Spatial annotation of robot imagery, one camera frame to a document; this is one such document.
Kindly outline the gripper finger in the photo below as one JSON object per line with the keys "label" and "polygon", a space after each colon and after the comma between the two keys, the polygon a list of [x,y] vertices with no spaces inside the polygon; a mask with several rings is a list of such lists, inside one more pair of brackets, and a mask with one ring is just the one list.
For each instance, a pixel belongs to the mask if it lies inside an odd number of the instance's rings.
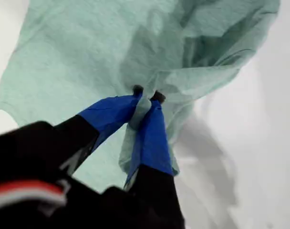
{"label": "gripper finger", "polygon": [[135,85],[132,95],[102,99],[55,126],[66,147],[60,169],[72,175],[108,137],[132,118],[143,94]]}
{"label": "gripper finger", "polygon": [[162,103],[165,96],[156,91],[151,107],[137,131],[125,188],[128,192],[162,206],[178,205],[173,156],[169,148]]}

